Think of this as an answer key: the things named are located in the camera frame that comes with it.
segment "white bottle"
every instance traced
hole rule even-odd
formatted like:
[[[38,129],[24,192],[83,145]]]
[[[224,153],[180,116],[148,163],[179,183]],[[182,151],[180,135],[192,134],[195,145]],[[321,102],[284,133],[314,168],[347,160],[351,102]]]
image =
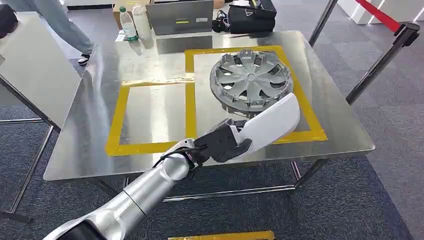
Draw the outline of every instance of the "white bottle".
[[[134,27],[133,19],[130,14],[128,14],[127,9],[124,6],[119,8],[120,11],[120,24],[122,25],[122,29],[125,32],[125,35],[128,41],[134,41],[139,39],[137,37],[136,28]]]
[[[149,25],[149,19],[147,18],[146,7],[136,4],[132,8],[132,18],[134,19],[138,37],[141,39],[150,39],[152,37],[152,33]]]

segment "stainless steel table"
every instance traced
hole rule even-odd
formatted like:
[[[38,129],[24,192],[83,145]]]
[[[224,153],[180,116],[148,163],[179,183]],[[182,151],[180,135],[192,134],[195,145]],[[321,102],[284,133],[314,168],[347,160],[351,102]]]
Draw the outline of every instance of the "stainless steel table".
[[[325,141],[273,144],[241,159],[225,163],[209,160],[206,166],[241,167],[265,162],[316,160],[304,176],[299,175],[296,164],[292,163],[298,182],[283,188],[294,190],[329,158],[365,155],[375,148],[313,49],[298,31],[154,39],[145,45],[148,48],[130,42],[96,46],[45,170],[45,180],[93,180],[150,169],[160,153],[109,156],[105,152],[121,82],[184,77],[184,51],[188,49],[282,46],[328,138]],[[198,136],[219,120],[233,117],[209,94],[210,70],[221,55],[197,55],[194,59]],[[185,91],[184,84],[131,88],[120,143],[184,139]],[[301,119],[298,129],[307,128]],[[104,182],[97,185],[104,190],[108,188]]]

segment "black case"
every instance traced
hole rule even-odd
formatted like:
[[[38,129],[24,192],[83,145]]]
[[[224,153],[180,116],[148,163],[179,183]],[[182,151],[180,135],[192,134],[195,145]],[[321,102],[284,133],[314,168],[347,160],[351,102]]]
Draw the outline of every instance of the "black case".
[[[232,34],[272,32],[276,25],[277,11],[271,0],[256,0],[258,7],[231,5],[228,11],[229,31]]]
[[[17,25],[15,11],[7,4],[0,4],[0,39],[13,32]]]

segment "silver laptop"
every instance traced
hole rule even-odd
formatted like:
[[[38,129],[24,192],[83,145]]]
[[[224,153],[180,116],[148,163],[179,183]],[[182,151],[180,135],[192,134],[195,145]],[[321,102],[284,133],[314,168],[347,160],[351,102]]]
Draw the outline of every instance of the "silver laptop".
[[[147,14],[156,35],[212,31],[214,0],[155,0]]]

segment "white plastic part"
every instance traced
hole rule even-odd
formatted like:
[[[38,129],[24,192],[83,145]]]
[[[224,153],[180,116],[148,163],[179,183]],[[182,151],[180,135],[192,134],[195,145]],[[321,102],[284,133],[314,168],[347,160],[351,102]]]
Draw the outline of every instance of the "white plastic part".
[[[234,0],[232,4],[236,6],[250,6],[249,1],[247,0]]]
[[[138,37],[141,39],[150,39],[152,37],[146,12],[146,7],[140,4],[136,4],[132,8],[132,18],[134,19],[135,29],[137,30]]]
[[[246,122],[238,138],[240,142],[251,139],[252,144],[247,152],[237,158],[253,153],[291,133],[298,126],[300,118],[298,99],[293,93],[289,93]]]

